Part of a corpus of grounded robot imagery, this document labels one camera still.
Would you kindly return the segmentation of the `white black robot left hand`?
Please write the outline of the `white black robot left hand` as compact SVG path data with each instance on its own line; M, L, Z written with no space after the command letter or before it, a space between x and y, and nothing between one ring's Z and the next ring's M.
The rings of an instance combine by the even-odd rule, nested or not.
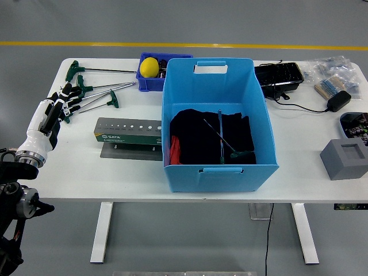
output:
M81 93L82 89L67 83L62 91L53 93L39 103L28 126L27 138L16 152L17 161L45 163L47 153L56 147L60 123L81 102Z

